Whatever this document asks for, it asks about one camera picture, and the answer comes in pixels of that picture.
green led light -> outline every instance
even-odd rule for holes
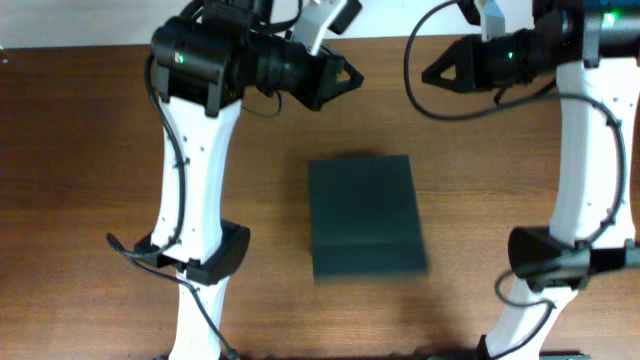
[[[604,21],[607,24],[613,25],[616,23],[616,20],[618,20],[618,16],[615,13],[604,13]]]

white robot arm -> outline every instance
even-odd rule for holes
[[[504,17],[495,1],[475,0],[477,13],[469,10],[470,1],[451,1],[441,8],[456,3],[470,23],[482,27],[482,35],[458,41],[425,70],[423,82],[459,93],[499,88],[498,101],[508,87],[557,69],[559,95],[537,94],[470,116],[430,113],[413,98],[405,78],[414,106],[428,117],[445,121],[561,99],[560,185],[550,226],[512,232],[512,271],[496,285],[505,310],[468,357],[537,360],[553,323],[578,290],[586,287],[590,276],[638,266],[628,169],[640,95],[638,51],[632,46],[640,39],[640,28],[632,24],[640,8],[628,2],[603,6],[598,1],[535,0],[536,28],[505,34]],[[437,10],[423,18],[414,34]],[[456,78],[443,79],[441,74],[450,67],[456,67]],[[499,285],[513,272],[518,279],[507,299]],[[568,358],[578,357],[542,357]]]
[[[162,201],[155,229],[124,250],[110,244],[143,270],[175,266],[172,281],[183,285],[175,344],[170,360],[218,359],[217,330],[230,275],[240,266],[249,229],[220,218],[225,161],[244,88],[265,94],[289,91],[311,110],[357,89],[363,77],[334,50],[322,46],[328,29],[341,33],[359,12],[357,0],[312,1],[291,21],[268,24],[270,1],[194,1],[159,28],[147,63],[155,63],[155,91],[147,86],[165,125]],[[274,36],[298,24],[289,41]],[[351,78],[338,82],[337,74]]]

white wall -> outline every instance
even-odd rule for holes
[[[346,38],[407,36],[443,0],[361,0],[364,9]],[[497,0],[507,31],[533,26],[531,0]],[[6,48],[146,44],[188,0],[0,0],[0,45]],[[273,21],[296,13],[296,0],[275,0]],[[476,32],[457,6],[428,21],[421,34]]]

wood grain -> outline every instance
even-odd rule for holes
[[[451,40],[417,42],[414,78]],[[559,106],[437,123],[404,93],[404,39],[332,45],[365,74],[362,89],[320,113],[286,96],[282,116],[245,113],[235,130],[222,211],[251,228],[252,244],[230,283],[222,330],[255,357],[474,347],[502,309],[493,282],[508,266],[511,228],[551,216]],[[147,51],[20,50],[0,66],[1,359],[142,360],[171,349],[177,289],[130,267],[104,238],[113,231],[131,246],[159,209],[162,130],[142,82]],[[490,103],[416,88],[443,112]],[[245,104],[274,106],[256,92]],[[410,155],[426,276],[314,284],[307,162],[359,153]],[[637,160],[632,175],[635,183]],[[634,184],[635,214],[638,190]],[[595,280],[545,349],[636,359],[639,280],[634,273]]]

wooden table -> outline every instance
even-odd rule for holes
[[[418,72],[451,41],[416,43],[417,95],[443,112],[490,105],[489,95],[419,84]],[[559,105],[464,124],[423,118],[404,92],[405,42],[332,42],[366,80],[320,113],[286,96],[279,118],[242,115],[222,212],[251,228],[252,244],[227,291],[222,330],[244,354],[474,347],[502,309],[493,282],[508,267],[511,228],[548,223],[558,183]],[[142,360],[172,347],[176,286],[132,268],[105,242],[113,231],[131,246],[152,230],[159,209],[162,130],[142,81],[147,52],[19,50],[0,66],[2,359]],[[274,107],[256,92],[246,105]],[[410,155],[426,276],[314,285],[307,162],[339,154]],[[632,199],[637,215],[637,186]],[[626,273],[593,281],[562,314],[545,349],[637,359],[639,280]]]

